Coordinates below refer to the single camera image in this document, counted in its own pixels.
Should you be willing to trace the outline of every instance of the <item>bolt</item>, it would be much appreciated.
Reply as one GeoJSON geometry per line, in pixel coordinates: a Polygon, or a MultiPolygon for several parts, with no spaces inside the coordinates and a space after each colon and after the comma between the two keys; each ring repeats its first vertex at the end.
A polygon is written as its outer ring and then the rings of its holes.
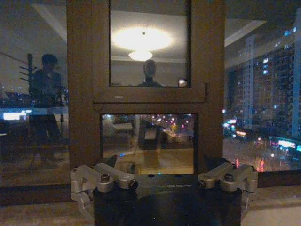
{"type": "Polygon", "coordinates": [[[234,181],[233,175],[230,174],[230,173],[226,173],[225,174],[225,180],[228,181],[228,182],[233,182],[234,181]]]}
{"type": "Polygon", "coordinates": [[[204,180],[199,180],[199,181],[198,181],[198,185],[199,185],[200,188],[205,188],[206,183],[205,183],[204,180]]]}
{"type": "Polygon", "coordinates": [[[138,182],[136,180],[131,180],[128,186],[130,189],[136,189],[138,187],[138,182]]]}
{"type": "Polygon", "coordinates": [[[109,180],[110,180],[110,175],[104,173],[104,174],[101,175],[100,180],[101,180],[102,183],[109,182],[109,180]]]}

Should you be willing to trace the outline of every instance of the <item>window frame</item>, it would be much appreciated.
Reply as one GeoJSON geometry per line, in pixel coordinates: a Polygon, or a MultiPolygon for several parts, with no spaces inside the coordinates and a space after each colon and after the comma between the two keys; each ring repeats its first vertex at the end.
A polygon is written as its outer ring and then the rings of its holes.
{"type": "MultiPolygon", "coordinates": [[[[92,1],[67,1],[68,88],[70,169],[81,164],[93,166],[102,157],[100,114],[103,113],[196,113],[198,153],[196,173],[206,172],[205,157],[222,157],[222,109],[224,80],[224,23],[222,0],[192,1],[202,22],[203,58],[196,68],[204,83],[204,103],[101,103],[95,102],[93,76],[92,1]]],[[[259,187],[301,184],[301,170],[259,173],[259,187]]],[[[0,205],[64,202],[71,200],[70,185],[1,187],[0,205]]]]}
{"type": "Polygon", "coordinates": [[[200,74],[205,73],[206,58],[201,50],[206,39],[202,32],[202,16],[199,9],[193,7],[197,1],[191,1],[189,28],[189,60],[191,67],[190,87],[115,87],[110,86],[110,1],[92,1],[92,42],[93,42],[93,94],[94,103],[203,103],[205,101],[205,83],[200,74]]]}

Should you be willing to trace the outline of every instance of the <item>marble sill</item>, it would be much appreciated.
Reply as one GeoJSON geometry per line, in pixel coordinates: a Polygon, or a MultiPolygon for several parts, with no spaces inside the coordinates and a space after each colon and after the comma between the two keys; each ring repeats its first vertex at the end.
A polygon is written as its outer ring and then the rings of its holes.
{"type": "MultiPolygon", "coordinates": [[[[242,226],[251,225],[296,225],[301,214],[301,186],[259,188],[242,226]],[[287,210],[270,212],[270,210],[287,210]],[[291,224],[284,218],[291,215],[291,224]]],[[[92,226],[84,219],[75,202],[50,204],[15,205],[0,207],[0,226],[92,226]]]]}

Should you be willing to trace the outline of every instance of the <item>window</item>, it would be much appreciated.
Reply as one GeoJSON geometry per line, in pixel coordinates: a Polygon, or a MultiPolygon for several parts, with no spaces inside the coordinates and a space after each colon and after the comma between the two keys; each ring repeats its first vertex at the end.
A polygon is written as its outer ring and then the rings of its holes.
{"type": "Polygon", "coordinates": [[[194,173],[194,114],[102,115],[102,150],[135,174],[194,173]]]}
{"type": "Polygon", "coordinates": [[[244,14],[238,7],[258,9],[264,2],[252,2],[252,7],[248,3],[228,5],[231,10],[226,16],[226,39],[252,23],[258,26],[225,46],[225,80],[230,81],[236,74],[243,79],[243,85],[242,89],[233,89],[225,83],[224,123],[229,119],[237,122],[233,131],[224,127],[223,155],[237,165],[254,165],[259,172],[301,170],[301,45],[300,34],[296,32],[301,28],[301,3],[283,8],[290,16],[278,19],[275,14],[283,1],[275,2],[273,8],[264,12],[250,10],[244,14]],[[238,58],[243,49],[251,49],[253,54],[238,58]],[[256,67],[254,62],[264,65],[256,67]]]}
{"type": "Polygon", "coordinates": [[[66,5],[2,1],[0,17],[0,187],[67,184],[66,5]]]}
{"type": "Polygon", "coordinates": [[[197,59],[204,57],[199,40],[207,34],[202,18],[194,16],[197,5],[111,0],[94,1],[92,8],[95,103],[205,101],[197,72],[205,61],[197,59]]]}

